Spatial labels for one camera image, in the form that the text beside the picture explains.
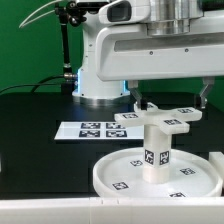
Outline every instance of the black table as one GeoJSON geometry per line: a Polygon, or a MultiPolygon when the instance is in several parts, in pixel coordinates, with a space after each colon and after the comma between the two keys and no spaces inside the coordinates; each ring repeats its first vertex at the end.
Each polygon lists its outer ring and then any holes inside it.
{"type": "MultiPolygon", "coordinates": [[[[193,105],[187,93],[152,93],[161,109],[193,105]]],[[[0,96],[0,199],[96,196],[92,169],[104,155],[142,146],[142,140],[55,141],[61,121],[113,121],[133,104],[111,107],[80,105],[72,96],[13,93],[0,96]]],[[[207,157],[224,151],[224,113],[208,105],[188,134],[173,136],[173,148],[207,157]]]]}

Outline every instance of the white card with markers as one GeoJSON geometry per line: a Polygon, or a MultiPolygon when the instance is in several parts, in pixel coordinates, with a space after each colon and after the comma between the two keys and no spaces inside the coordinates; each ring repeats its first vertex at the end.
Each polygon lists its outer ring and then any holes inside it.
{"type": "Polygon", "coordinates": [[[55,140],[143,139],[144,127],[122,127],[116,122],[61,122],[55,140]]]}

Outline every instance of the blue light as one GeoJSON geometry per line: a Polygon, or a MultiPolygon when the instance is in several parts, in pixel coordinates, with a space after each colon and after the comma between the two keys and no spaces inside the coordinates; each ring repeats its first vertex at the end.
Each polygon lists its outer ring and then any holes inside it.
{"type": "Polygon", "coordinates": [[[78,70],[78,88],[76,89],[77,93],[80,93],[80,72],[81,69],[78,70]]]}
{"type": "Polygon", "coordinates": [[[124,88],[124,93],[127,93],[128,92],[128,89],[126,88],[126,81],[123,82],[123,88],[124,88]]]}

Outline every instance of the green wall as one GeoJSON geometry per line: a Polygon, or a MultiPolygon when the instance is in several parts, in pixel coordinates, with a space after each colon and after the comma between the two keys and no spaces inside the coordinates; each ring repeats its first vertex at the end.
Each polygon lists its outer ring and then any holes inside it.
{"type": "MultiPolygon", "coordinates": [[[[58,18],[52,14],[23,29],[19,24],[31,12],[48,0],[11,1],[2,0],[0,21],[0,89],[11,85],[36,83],[51,75],[62,73],[62,46],[58,18]]],[[[69,28],[72,65],[81,65],[82,30],[69,28]]],[[[224,79],[217,78],[209,101],[224,110],[224,79]]],[[[141,81],[142,91],[180,91],[198,93],[201,79],[141,81]]],[[[29,91],[31,88],[14,91],[29,91]]],[[[59,87],[41,87],[42,91],[58,91],[59,87]]]]}

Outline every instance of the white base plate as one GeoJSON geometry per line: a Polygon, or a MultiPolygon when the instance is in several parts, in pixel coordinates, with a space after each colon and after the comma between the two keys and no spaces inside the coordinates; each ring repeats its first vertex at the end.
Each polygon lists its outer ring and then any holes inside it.
{"type": "Polygon", "coordinates": [[[220,196],[222,179],[201,157],[171,150],[170,180],[150,184],[143,180],[143,148],[111,153],[93,170],[93,184],[101,197],[202,197],[220,196]]]}
{"type": "Polygon", "coordinates": [[[125,128],[116,122],[61,122],[55,140],[143,139],[144,127],[125,128]]]}

